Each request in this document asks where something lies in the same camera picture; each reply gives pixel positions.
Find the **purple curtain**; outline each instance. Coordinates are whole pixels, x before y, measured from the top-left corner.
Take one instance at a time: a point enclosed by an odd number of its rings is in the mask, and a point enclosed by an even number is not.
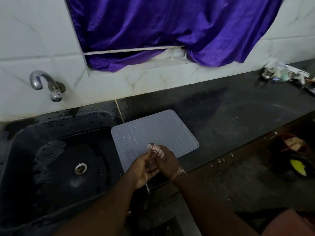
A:
[[[274,21],[282,0],[68,0],[84,52],[184,45],[206,66],[243,63]],[[164,50],[86,56],[117,71]]]

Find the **white tile wall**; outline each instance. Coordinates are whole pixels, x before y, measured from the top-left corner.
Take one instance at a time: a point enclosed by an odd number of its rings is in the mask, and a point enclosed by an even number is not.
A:
[[[275,22],[245,63],[209,68],[165,51],[116,73],[86,69],[64,0],[0,0],[0,121],[83,106],[315,58],[315,0],[284,0]],[[41,69],[66,85],[54,103],[47,88],[33,90],[29,74]]]

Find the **tile grout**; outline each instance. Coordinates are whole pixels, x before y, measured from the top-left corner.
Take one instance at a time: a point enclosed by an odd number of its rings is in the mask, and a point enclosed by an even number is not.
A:
[[[124,121],[124,119],[123,119],[123,116],[122,116],[122,114],[121,114],[121,111],[120,111],[120,109],[119,109],[119,106],[118,106],[118,103],[117,103],[117,100],[115,99],[115,103],[116,103],[116,106],[117,106],[117,108],[118,108],[118,111],[119,111],[119,114],[120,114],[120,118],[121,118],[121,120],[123,121],[123,123],[125,123],[125,121]]]

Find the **bracelet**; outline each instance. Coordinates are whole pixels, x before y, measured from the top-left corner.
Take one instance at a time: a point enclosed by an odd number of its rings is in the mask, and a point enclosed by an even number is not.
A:
[[[179,176],[180,174],[185,173],[185,175],[187,175],[186,171],[184,171],[184,169],[182,169],[181,167],[179,167],[177,169],[177,171],[175,171],[171,177],[170,177],[170,181],[174,184],[174,179],[176,178],[176,176]]]

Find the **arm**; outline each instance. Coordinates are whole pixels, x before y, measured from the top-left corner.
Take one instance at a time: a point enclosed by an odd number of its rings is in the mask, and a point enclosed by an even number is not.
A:
[[[159,172],[148,173],[150,152],[138,157],[117,184],[91,207],[69,220],[54,236],[120,235],[133,192]]]
[[[175,155],[165,146],[160,146],[166,155],[166,161],[155,156],[154,159],[160,171],[167,177],[180,167]],[[196,182],[185,174],[180,174],[174,179],[175,186],[183,195],[185,202],[203,236],[216,235],[258,235],[257,232],[246,224],[231,210],[220,204],[199,187]]]

